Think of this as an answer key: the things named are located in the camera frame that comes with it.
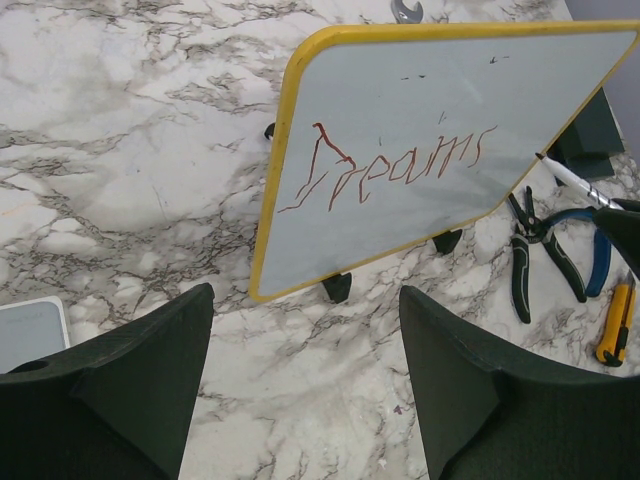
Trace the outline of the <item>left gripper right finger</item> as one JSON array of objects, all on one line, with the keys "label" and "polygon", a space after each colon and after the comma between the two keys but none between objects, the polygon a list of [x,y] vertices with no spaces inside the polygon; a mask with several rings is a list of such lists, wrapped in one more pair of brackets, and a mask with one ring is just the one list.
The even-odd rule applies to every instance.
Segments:
[{"label": "left gripper right finger", "polygon": [[415,287],[402,340],[433,479],[635,479],[639,381],[562,364]]}]

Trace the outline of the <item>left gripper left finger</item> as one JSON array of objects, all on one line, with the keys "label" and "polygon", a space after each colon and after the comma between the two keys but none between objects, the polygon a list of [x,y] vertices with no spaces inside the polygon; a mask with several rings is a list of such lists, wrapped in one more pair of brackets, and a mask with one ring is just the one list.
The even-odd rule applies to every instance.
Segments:
[{"label": "left gripper left finger", "polygon": [[1,376],[4,479],[176,479],[207,356],[214,290]]}]

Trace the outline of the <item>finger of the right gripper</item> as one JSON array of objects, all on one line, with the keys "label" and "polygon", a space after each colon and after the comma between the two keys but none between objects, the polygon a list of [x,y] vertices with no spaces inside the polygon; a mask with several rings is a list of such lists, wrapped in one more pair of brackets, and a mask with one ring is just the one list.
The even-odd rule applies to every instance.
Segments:
[{"label": "finger of the right gripper", "polygon": [[621,210],[601,208],[594,213],[594,223],[636,277],[640,275],[640,213],[639,201],[616,199]]}]

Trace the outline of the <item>white whiteboard marker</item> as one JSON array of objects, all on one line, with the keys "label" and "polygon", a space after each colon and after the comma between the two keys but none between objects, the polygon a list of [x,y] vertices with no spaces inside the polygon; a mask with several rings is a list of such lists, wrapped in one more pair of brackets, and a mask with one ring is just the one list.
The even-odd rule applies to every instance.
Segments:
[{"label": "white whiteboard marker", "polygon": [[614,210],[623,209],[623,207],[613,199],[607,197],[587,180],[579,177],[560,162],[555,161],[546,155],[542,155],[541,153],[536,153],[536,157],[557,180],[571,188],[592,206],[596,208],[610,208]]}]

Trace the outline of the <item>yellow framed whiteboard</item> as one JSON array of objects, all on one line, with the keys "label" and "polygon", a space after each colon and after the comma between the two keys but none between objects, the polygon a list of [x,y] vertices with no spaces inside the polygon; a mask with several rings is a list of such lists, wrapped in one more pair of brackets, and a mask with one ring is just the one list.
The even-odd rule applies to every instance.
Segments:
[{"label": "yellow framed whiteboard", "polygon": [[337,25],[284,73],[249,292],[495,210],[639,43],[635,20]]}]

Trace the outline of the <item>black rectangular box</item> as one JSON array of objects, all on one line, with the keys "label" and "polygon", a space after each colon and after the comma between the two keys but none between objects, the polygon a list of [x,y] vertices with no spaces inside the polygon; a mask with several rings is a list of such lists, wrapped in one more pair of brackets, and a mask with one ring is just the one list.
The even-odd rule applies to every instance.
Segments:
[{"label": "black rectangular box", "polygon": [[600,89],[549,148],[548,156],[576,175],[597,181],[615,175],[610,158],[623,152],[609,102]]}]

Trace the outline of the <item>small white grey eraser pad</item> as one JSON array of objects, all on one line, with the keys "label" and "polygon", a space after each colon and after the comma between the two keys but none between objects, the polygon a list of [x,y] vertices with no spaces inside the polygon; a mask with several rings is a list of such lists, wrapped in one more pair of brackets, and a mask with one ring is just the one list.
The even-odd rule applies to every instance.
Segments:
[{"label": "small white grey eraser pad", "polygon": [[57,296],[1,307],[1,373],[70,347],[68,322]]}]

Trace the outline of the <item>yellow black utility knife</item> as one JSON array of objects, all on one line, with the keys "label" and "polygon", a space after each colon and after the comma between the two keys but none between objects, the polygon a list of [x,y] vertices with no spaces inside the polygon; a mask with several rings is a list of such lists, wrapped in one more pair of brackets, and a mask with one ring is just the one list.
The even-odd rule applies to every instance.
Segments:
[{"label": "yellow black utility knife", "polygon": [[596,359],[607,367],[617,368],[624,363],[635,302],[636,279],[629,271],[614,289],[603,336],[595,350]]}]

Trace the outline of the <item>silver wrench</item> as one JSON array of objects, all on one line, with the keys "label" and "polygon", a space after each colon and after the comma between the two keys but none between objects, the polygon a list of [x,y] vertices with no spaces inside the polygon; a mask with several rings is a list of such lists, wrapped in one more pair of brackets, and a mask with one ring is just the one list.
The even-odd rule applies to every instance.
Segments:
[{"label": "silver wrench", "polygon": [[391,11],[398,24],[419,24],[424,18],[424,9],[420,1],[408,6],[404,0],[392,0]]}]

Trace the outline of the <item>blue handled pliers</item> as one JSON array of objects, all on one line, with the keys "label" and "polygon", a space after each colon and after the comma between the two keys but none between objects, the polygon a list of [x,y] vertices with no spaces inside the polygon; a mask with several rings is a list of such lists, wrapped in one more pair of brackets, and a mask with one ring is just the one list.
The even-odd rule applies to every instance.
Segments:
[{"label": "blue handled pliers", "polygon": [[574,262],[560,246],[554,233],[554,227],[556,224],[569,219],[593,223],[595,211],[594,207],[566,209],[553,213],[542,220],[542,228],[544,230],[542,244],[580,303],[585,303],[588,298],[595,298],[600,295],[609,274],[611,242],[599,228],[595,230],[591,274],[587,284],[584,284]]}]

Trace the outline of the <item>black handled pliers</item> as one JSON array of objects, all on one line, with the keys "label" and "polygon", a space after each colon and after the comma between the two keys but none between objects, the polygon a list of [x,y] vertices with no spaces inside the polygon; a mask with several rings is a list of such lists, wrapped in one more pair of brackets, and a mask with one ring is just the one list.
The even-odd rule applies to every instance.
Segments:
[{"label": "black handled pliers", "polygon": [[584,281],[576,265],[561,247],[552,226],[546,226],[536,215],[532,188],[527,186],[524,192],[524,205],[511,193],[508,204],[517,221],[515,231],[511,237],[513,265],[511,275],[511,298],[519,320],[524,324],[531,323],[531,309],[529,302],[529,272],[531,244],[541,243],[559,269],[574,296],[580,303],[587,300]]}]

